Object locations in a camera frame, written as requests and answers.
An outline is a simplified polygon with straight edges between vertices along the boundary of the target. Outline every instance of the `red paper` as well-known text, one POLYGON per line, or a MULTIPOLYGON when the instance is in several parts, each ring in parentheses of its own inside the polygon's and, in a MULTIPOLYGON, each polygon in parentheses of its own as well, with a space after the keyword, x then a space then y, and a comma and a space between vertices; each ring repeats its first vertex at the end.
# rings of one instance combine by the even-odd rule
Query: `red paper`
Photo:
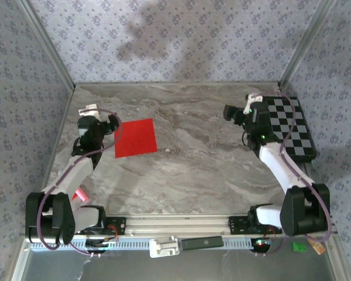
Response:
POLYGON ((152 153, 157 151, 152 119, 123 123, 123 132, 115 144, 116 158, 152 153))

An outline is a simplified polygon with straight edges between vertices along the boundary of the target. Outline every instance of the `gray marble table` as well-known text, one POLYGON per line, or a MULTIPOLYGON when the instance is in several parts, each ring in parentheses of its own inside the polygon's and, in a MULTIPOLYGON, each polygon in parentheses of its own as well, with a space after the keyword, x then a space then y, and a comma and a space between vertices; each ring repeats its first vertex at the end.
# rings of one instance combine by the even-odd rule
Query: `gray marble table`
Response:
MULTIPOLYGON (((241 141, 242 128, 222 118, 225 104, 243 107, 245 95, 274 84, 114 85, 75 89, 51 170, 67 163, 78 137, 78 109, 88 104, 117 112, 125 121, 152 118, 158 151, 115 158, 104 152, 84 180, 88 204, 107 214, 236 214, 253 204, 281 202, 269 169, 241 141)), ((105 143, 112 141, 105 138, 105 143)))

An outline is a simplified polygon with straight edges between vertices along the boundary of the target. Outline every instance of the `purple cable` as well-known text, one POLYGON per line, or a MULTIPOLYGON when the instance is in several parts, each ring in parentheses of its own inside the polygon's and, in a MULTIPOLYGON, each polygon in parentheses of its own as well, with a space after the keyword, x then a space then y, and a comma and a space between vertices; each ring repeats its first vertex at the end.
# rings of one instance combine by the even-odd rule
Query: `purple cable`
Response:
POLYGON ((117 116, 117 114, 115 114, 114 112, 110 111, 110 110, 107 110, 107 109, 100 109, 100 108, 91 108, 91 109, 84 109, 81 111, 81 113, 83 112, 88 112, 88 111, 98 111, 98 112, 106 112, 106 113, 109 113, 109 114, 112 114, 114 115, 117 120, 118 120, 118 124, 119 124, 119 134, 117 136, 117 138, 111 143, 109 144, 108 146, 102 148, 102 149, 98 149, 98 150, 95 150, 95 151, 91 151, 91 152, 88 152, 86 153, 85 155, 82 155, 81 157, 77 158, 77 160, 75 160, 73 162, 73 164, 71 166, 68 167, 68 169, 61 175, 61 177, 59 178, 59 180, 56 182, 56 184, 50 188, 49 191, 47 191, 47 193, 44 195, 43 199, 41 200, 40 202, 40 205, 39 205, 39 209, 37 211, 37 216, 36 216, 36 233, 37 233, 37 236, 39 237, 39 240, 40 242, 43 244, 44 247, 46 247, 48 250, 56 250, 60 245, 56 245, 55 247, 52 247, 50 246, 45 240, 44 240, 44 237, 43 237, 43 234, 42 234, 42 229, 40 227, 40 222, 41 222, 41 219, 42 219, 42 210, 43 210, 43 207, 44 207, 44 204, 48 198, 48 196, 56 189, 57 186, 60 185, 60 183, 65 179, 65 177, 69 174, 69 172, 71 171, 71 169, 79 162, 81 161, 82 159, 86 158, 87 156, 90 156, 90 155, 93 155, 93 154, 96 154, 96 153, 99 153, 99 152, 103 152, 111 147, 113 147, 113 145, 115 145, 115 143, 121 138, 122 136, 122 132, 123 132, 123 125, 122 125, 122 121, 121 119, 117 116))
MULTIPOLYGON (((290 138, 291 136, 291 133, 292 131, 294 130, 294 127, 295 127, 295 106, 293 104, 293 101, 290 97, 288 97, 287 95, 281 93, 281 92, 277 92, 278 95, 286 98, 289 102, 290 102, 290 105, 291 105, 291 109, 292 109, 292 122, 291 122, 291 128, 290 128, 290 131, 287 133, 286 137, 284 138, 284 140, 282 141, 282 144, 281 144, 281 147, 280 147, 280 156, 283 160, 283 162, 285 163, 285 165, 292 171, 292 173, 299 179, 301 180, 312 192, 312 194, 316 197, 317 201, 320 203, 320 206, 322 208, 322 210, 324 211, 324 214, 325 214, 325 217, 326 217, 326 223, 328 225, 328 230, 325 234, 324 237, 322 237, 320 240, 318 239, 315 239, 309 235, 305 235, 307 239, 310 239, 312 241, 316 241, 316 242, 325 242, 326 240, 329 239, 330 235, 332 234, 332 220, 331 220, 331 217, 330 217, 330 213, 328 211, 328 208, 327 206, 325 205, 325 202, 322 200, 321 196, 317 193, 317 191, 314 189, 314 187, 309 183, 307 182, 305 179, 303 179, 303 177, 301 177, 301 175, 289 164, 289 162, 287 161, 285 155, 283 154, 283 150, 285 148, 285 143, 286 141, 290 138)), ((260 96, 261 94, 257 94, 257 95, 254 95, 253 98, 255 97, 258 97, 260 96)))

